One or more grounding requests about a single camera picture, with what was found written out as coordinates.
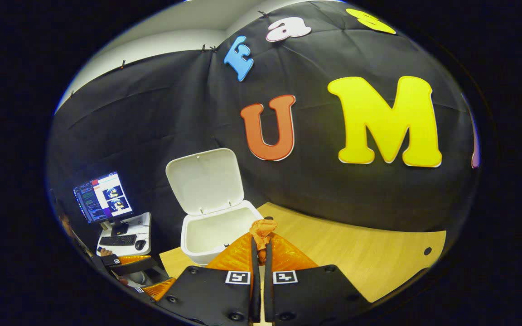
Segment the bin lid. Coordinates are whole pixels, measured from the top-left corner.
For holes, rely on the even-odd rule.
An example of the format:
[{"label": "bin lid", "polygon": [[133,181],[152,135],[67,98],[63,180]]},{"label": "bin lid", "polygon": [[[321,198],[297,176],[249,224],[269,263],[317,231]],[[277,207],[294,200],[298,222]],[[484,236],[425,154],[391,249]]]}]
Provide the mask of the bin lid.
[{"label": "bin lid", "polygon": [[216,149],[177,158],[166,165],[166,177],[176,200],[189,215],[203,215],[243,201],[237,157]]}]

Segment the foam letter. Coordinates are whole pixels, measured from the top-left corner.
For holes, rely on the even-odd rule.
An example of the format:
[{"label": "foam letter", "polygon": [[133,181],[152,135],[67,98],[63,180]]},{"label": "foam letter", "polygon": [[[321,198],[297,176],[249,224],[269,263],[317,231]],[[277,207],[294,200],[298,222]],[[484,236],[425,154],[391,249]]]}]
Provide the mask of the foam letter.
[{"label": "foam letter", "polygon": [[329,83],[328,91],[340,98],[346,121],[346,147],[338,155],[343,163],[373,161],[374,152],[366,138],[368,128],[386,163],[394,161],[410,130],[410,144],[402,154],[404,163],[427,168],[441,164],[432,89],[426,81],[401,77],[392,108],[364,78],[340,78]]},{"label": "foam letter", "polygon": [[394,31],[390,26],[377,20],[376,17],[372,16],[369,13],[361,12],[356,9],[346,9],[346,12],[356,17],[360,23],[370,27],[371,29],[385,33],[396,34],[396,31]]},{"label": "foam letter", "polygon": [[279,140],[275,145],[267,145],[261,131],[261,112],[263,105],[249,105],[241,110],[241,117],[245,120],[245,134],[247,144],[253,155],[267,161],[280,161],[294,149],[294,124],[291,119],[291,106],[295,103],[295,96],[281,95],[269,102],[269,107],[275,110]]},{"label": "foam letter", "polygon": [[230,64],[230,66],[237,72],[238,81],[243,81],[253,66],[252,58],[248,60],[243,58],[243,56],[248,56],[251,53],[251,50],[248,48],[248,46],[241,44],[245,41],[245,39],[247,38],[243,35],[237,37],[234,43],[232,43],[232,46],[228,50],[224,59],[224,63]]},{"label": "foam letter", "polygon": [[299,17],[283,18],[269,25],[267,29],[272,29],[265,39],[269,42],[277,42],[288,37],[301,37],[309,34],[311,27],[307,27],[303,19]]}]

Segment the wooden table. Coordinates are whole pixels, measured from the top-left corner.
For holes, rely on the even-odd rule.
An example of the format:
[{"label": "wooden table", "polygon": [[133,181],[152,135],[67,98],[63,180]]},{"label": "wooden table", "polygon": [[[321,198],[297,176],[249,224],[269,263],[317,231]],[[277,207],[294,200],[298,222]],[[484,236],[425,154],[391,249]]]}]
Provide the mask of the wooden table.
[{"label": "wooden table", "polygon": [[[317,265],[337,265],[369,302],[380,299],[423,268],[432,266],[446,239],[446,231],[369,229],[303,215],[270,202],[257,210],[262,216],[272,216],[277,221],[274,233],[287,239]],[[425,254],[427,248],[431,248],[429,254]],[[160,258],[171,277],[180,276],[187,266],[194,264],[180,247],[161,253]]]}]

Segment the white desk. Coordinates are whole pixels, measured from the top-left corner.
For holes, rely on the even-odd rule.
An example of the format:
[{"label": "white desk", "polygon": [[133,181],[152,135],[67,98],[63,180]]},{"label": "white desk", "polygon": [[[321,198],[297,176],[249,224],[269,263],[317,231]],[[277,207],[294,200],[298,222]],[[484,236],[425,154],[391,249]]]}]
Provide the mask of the white desk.
[{"label": "white desk", "polygon": [[134,244],[132,245],[100,245],[100,239],[102,237],[110,237],[111,229],[102,230],[100,238],[98,239],[98,244],[96,245],[94,251],[98,256],[100,253],[97,248],[101,246],[102,248],[106,248],[106,250],[112,250],[113,254],[116,256],[142,256],[144,254],[150,253],[150,222],[151,215],[149,212],[144,213],[142,215],[130,217],[129,219],[122,220],[122,223],[128,223],[128,232],[125,235],[136,235],[136,241],[138,240],[146,240],[145,246],[142,250],[136,250]]}]

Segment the yellow letter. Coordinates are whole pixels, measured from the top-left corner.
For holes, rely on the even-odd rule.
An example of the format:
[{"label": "yellow letter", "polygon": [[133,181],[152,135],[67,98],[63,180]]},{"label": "yellow letter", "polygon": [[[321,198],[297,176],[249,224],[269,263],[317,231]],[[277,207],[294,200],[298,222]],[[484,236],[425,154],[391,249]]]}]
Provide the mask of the yellow letter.
[{"label": "yellow letter", "polygon": [[344,163],[369,164],[374,153],[368,148],[368,128],[386,163],[392,163],[406,132],[410,129],[410,144],[402,154],[406,165],[435,168],[442,162],[436,132],[435,110],[430,99],[432,88],[417,77],[398,80],[394,107],[361,77],[346,77],[332,81],[328,91],[342,102],[346,124],[346,147],[339,151]]},{"label": "yellow letter", "polygon": [[346,12],[358,19],[358,21],[371,29],[375,29],[376,31],[386,32],[390,34],[396,34],[390,26],[384,24],[383,22],[377,20],[376,17],[372,16],[369,13],[361,12],[356,9],[346,9]]}]

